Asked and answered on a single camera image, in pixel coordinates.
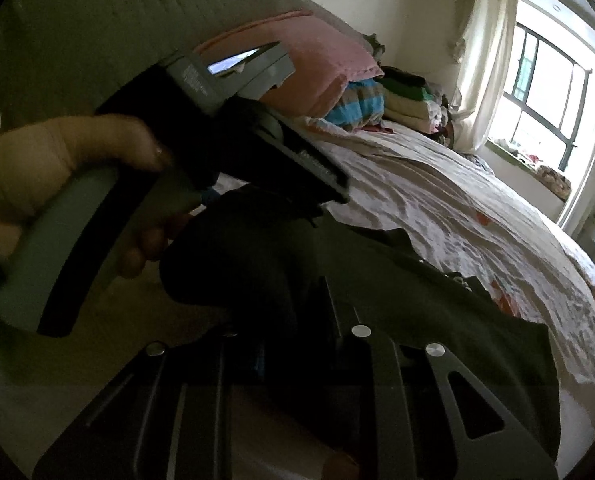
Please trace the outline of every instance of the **plaid pillow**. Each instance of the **plaid pillow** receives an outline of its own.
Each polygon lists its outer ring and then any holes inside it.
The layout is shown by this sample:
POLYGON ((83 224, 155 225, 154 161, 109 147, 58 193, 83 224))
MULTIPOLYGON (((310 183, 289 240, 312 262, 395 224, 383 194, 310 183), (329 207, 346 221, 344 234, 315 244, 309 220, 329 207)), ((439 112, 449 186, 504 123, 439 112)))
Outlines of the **plaid pillow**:
POLYGON ((351 81, 338 103, 324 118, 348 132, 379 124, 384 113, 384 93, 374 79, 351 81))

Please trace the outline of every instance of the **gray upholstered headboard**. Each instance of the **gray upholstered headboard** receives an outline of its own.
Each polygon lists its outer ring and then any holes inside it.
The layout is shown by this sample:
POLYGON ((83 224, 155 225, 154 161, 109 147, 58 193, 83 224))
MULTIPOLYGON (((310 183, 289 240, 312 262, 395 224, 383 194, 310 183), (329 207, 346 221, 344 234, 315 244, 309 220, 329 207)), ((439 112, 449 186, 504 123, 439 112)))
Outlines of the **gray upholstered headboard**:
POLYGON ((90 114, 175 49, 299 9, 372 52, 360 33, 311 0, 7 0, 0 8, 0 130, 90 114))

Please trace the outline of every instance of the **bed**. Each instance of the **bed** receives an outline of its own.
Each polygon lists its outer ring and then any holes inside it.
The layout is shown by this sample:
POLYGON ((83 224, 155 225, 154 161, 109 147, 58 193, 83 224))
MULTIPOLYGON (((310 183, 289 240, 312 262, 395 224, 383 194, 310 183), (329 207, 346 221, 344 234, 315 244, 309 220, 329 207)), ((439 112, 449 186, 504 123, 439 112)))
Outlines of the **bed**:
MULTIPOLYGON (((0 12, 0 73, 10 70, 17 77, 0 78, 0 131, 65 113, 90 113, 145 66, 169 54, 172 43, 199 44, 242 23, 289 10, 311 9, 363 41, 308 0, 253 0, 248 6, 241 6, 241 1, 60 0, 49 16, 39 0, 9 0, 0 12), (124 17, 120 35, 114 33, 118 16, 124 17), (77 34, 73 23, 78 23, 77 34), (10 38, 16 38, 15 49, 8 48, 10 38), (129 51, 133 56, 125 55, 129 51), (29 93, 20 82, 32 82, 35 91, 29 93)), ((595 439, 595 301, 578 272, 588 267, 587 258, 499 180, 421 134, 396 123, 387 125, 394 133, 305 131, 351 176, 351 201, 329 204, 328 209, 348 224, 405 228, 426 261, 445 271, 478 277, 500 308, 550 328, 561 386, 557 468, 564 477, 595 439), (577 266, 571 261, 575 256, 580 260, 577 266)), ((224 192, 240 185, 222 176, 217 189, 224 192)), ((152 332, 133 320, 143 316, 154 322, 154 304, 160 307, 159 316, 165 313, 178 322, 160 336, 170 344, 196 337, 222 319, 221 314, 191 311, 163 298, 156 268, 151 266, 136 283, 114 283, 101 303, 83 315, 70 341, 8 335, 7 344, 17 348, 20 357, 7 370, 14 386, 9 388, 0 376, 0 442, 7 451, 25 446, 14 458, 26 473, 69 417, 142 343, 152 340, 152 332), (128 317, 112 306, 120 297, 129 305, 128 317), (198 313, 201 322, 193 317, 198 313), (85 335, 85 328, 98 325, 103 330, 95 337, 85 335), (127 339, 133 336, 130 344, 111 336, 117 327, 128 334, 127 339), (34 368, 38 355, 44 361, 34 368), (99 355, 104 356, 103 365, 78 368, 99 355), (51 400, 46 387, 62 376, 71 382, 60 383, 63 391, 51 400), (28 384, 34 389, 26 388, 28 384), (68 406, 67 398, 72 400, 68 406), (23 429, 19 420, 25 417, 41 431, 23 429), (50 417, 49 427, 43 426, 50 417)), ((330 450, 277 412, 263 392, 236 392, 234 405, 236 478, 320 477, 330 450)))

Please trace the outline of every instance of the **stack of folded blankets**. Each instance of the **stack of folded blankets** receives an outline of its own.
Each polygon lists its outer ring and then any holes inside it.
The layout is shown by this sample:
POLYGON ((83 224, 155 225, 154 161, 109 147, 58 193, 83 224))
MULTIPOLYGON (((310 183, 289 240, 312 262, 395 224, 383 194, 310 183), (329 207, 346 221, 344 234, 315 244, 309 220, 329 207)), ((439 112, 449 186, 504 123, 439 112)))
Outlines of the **stack of folded blankets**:
POLYGON ((421 76, 398 68, 383 67, 379 80, 385 89, 384 117, 425 135, 446 126, 448 112, 441 106, 441 92, 434 91, 421 76))

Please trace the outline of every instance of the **window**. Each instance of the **window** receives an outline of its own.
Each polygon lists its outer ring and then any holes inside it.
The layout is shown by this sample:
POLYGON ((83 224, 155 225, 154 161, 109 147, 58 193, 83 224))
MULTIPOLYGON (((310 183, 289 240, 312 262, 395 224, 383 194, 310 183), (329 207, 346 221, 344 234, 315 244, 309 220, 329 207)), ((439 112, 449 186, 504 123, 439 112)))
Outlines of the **window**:
POLYGON ((566 170, 577 146, 592 72, 522 24, 518 13, 511 65, 491 137, 566 170))

